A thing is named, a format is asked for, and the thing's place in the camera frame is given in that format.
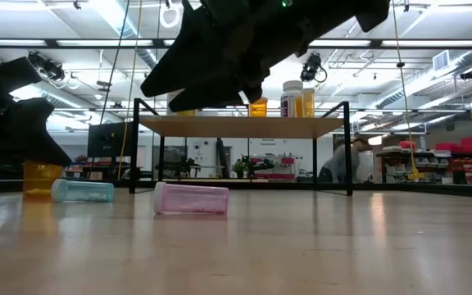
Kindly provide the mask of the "black ceiling spotlight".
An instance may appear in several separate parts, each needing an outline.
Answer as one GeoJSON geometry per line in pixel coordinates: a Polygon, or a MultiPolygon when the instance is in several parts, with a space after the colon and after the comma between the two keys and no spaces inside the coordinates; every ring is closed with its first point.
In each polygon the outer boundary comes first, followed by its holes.
{"type": "Polygon", "coordinates": [[[27,58],[39,73],[46,75],[50,80],[58,82],[66,77],[61,63],[42,57],[38,52],[29,52],[27,58]]]}

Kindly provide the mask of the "pink pill vial white cap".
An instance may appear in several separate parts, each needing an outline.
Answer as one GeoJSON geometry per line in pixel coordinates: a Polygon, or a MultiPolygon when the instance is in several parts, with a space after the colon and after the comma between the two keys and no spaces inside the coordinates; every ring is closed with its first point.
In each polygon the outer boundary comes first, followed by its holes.
{"type": "Polygon", "coordinates": [[[228,211],[229,190],[157,182],[152,192],[152,208],[155,213],[207,213],[223,214],[228,211]]]}

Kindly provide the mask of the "narrow amber pill vial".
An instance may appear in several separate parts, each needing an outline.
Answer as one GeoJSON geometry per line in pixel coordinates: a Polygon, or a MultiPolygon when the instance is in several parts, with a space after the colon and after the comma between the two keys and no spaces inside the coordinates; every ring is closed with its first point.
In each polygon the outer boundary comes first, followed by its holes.
{"type": "Polygon", "coordinates": [[[312,118],[314,116],[315,90],[313,88],[304,88],[302,90],[302,116],[312,118]]]}

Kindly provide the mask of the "teal pill vial white cap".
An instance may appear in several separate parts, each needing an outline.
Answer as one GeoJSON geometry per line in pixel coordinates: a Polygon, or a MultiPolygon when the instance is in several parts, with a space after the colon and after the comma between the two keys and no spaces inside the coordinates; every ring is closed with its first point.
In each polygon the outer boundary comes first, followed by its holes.
{"type": "Polygon", "coordinates": [[[111,183],[57,179],[51,187],[55,202],[111,202],[114,185],[111,183]]]}

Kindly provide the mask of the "red white storage rack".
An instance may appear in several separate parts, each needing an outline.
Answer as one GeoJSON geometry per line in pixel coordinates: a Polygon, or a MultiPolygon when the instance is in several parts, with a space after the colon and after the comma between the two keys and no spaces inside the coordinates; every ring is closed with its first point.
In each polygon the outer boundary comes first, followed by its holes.
{"type": "Polygon", "coordinates": [[[278,181],[294,181],[296,157],[292,154],[250,156],[248,172],[251,177],[278,181]]]}

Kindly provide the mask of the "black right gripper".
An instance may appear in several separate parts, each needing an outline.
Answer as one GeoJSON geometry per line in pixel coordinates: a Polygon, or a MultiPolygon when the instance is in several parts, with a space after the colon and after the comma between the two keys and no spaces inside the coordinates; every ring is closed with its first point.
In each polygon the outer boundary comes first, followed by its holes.
{"type": "Polygon", "coordinates": [[[314,0],[183,0],[180,35],[143,81],[145,97],[180,90],[172,111],[226,107],[262,97],[270,68],[304,53],[314,36],[314,0]]]}

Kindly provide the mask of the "white wall air vent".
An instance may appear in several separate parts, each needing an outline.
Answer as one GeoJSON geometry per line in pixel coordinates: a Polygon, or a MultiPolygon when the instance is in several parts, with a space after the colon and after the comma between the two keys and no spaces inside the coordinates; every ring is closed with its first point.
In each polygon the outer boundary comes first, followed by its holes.
{"type": "Polygon", "coordinates": [[[445,70],[450,66],[450,51],[444,50],[432,58],[435,71],[445,70]]]}

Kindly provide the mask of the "black computer monitor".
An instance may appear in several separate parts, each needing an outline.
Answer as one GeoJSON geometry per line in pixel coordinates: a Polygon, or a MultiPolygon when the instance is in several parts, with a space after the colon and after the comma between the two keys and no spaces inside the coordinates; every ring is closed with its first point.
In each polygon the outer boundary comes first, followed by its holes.
{"type": "Polygon", "coordinates": [[[88,128],[87,157],[130,157],[133,123],[91,125],[88,128]]]}

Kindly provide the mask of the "person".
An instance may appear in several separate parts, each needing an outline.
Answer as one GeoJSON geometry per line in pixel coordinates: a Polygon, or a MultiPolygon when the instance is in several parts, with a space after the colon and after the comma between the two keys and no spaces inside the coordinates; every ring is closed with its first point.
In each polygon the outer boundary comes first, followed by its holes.
{"type": "MultiPolygon", "coordinates": [[[[339,146],[333,156],[327,160],[321,167],[318,174],[318,181],[322,183],[342,183],[346,177],[346,153],[345,144],[339,146]]],[[[352,163],[352,181],[354,183],[360,182],[356,176],[357,170],[360,166],[360,153],[371,149],[367,140],[364,138],[355,138],[351,147],[351,163],[352,163]]]]}

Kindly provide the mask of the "black overhead crossbar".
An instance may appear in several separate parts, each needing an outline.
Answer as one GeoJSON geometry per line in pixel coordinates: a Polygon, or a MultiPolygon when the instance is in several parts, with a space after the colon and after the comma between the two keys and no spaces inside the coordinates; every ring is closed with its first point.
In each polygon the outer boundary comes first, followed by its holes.
{"type": "MultiPolygon", "coordinates": [[[[48,49],[114,49],[146,48],[166,49],[173,39],[0,39],[0,48],[48,49]]],[[[314,49],[472,49],[472,39],[317,39],[309,43],[314,49]]]]}

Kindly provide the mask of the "amber bottle yellow cap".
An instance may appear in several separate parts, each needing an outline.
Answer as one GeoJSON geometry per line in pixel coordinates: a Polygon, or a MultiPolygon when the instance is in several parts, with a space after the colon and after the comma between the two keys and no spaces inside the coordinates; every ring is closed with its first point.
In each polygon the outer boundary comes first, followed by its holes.
{"type": "Polygon", "coordinates": [[[180,90],[171,92],[167,94],[167,108],[166,108],[166,114],[168,116],[194,116],[195,115],[195,110],[191,111],[178,111],[174,112],[170,109],[170,103],[174,100],[174,98],[180,93],[180,90]]]}

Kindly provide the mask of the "wooden shelf black metal frame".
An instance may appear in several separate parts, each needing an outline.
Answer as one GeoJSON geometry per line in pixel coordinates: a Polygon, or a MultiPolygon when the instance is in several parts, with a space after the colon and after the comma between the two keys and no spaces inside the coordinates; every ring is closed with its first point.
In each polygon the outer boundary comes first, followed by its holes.
{"type": "Polygon", "coordinates": [[[229,117],[229,116],[160,116],[143,99],[134,100],[133,109],[133,151],[130,163],[129,192],[135,193],[141,184],[136,171],[138,148],[138,127],[143,125],[160,137],[157,179],[163,180],[165,145],[167,137],[178,138],[286,138],[310,139],[312,141],[313,177],[310,183],[264,183],[248,180],[234,182],[222,180],[223,184],[233,189],[268,189],[268,190],[326,190],[343,189],[346,195],[353,194],[351,163],[351,132],[349,103],[340,102],[319,118],[283,118],[283,117],[229,117]],[[345,143],[346,178],[344,184],[322,184],[318,181],[318,138],[343,128],[345,143]]]}

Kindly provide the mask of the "red bin storage shelf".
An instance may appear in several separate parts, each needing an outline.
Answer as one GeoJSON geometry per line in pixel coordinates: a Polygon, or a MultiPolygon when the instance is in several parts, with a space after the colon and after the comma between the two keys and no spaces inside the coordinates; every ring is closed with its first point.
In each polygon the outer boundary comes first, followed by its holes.
{"type": "Polygon", "coordinates": [[[458,143],[438,143],[421,150],[416,143],[401,141],[377,155],[384,184],[472,185],[472,138],[458,143]]]}

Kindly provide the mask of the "green potted plant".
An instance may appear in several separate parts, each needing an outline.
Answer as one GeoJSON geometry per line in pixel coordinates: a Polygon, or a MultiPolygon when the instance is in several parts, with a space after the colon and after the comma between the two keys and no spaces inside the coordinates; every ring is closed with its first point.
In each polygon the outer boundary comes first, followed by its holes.
{"type": "Polygon", "coordinates": [[[232,171],[236,174],[238,179],[242,179],[244,174],[248,171],[247,163],[242,159],[238,159],[232,165],[232,171]]]}

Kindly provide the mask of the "black aluminium table frame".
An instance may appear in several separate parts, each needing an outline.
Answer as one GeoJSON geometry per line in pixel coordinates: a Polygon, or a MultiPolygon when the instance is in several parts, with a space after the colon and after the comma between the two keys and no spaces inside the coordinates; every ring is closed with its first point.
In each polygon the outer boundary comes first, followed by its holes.
{"type": "MultiPolygon", "coordinates": [[[[171,182],[172,184],[225,187],[231,190],[314,190],[314,191],[344,191],[353,193],[356,191],[403,191],[415,193],[433,193],[455,196],[472,197],[472,185],[462,184],[311,184],[311,183],[267,183],[267,182],[171,182]]],[[[22,190],[23,180],[21,179],[0,179],[0,193],[17,193],[22,190]]],[[[141,193],[141,189],[154,188],[154,181],[138,181],[136,183],[136,193],[141,193]]]]}

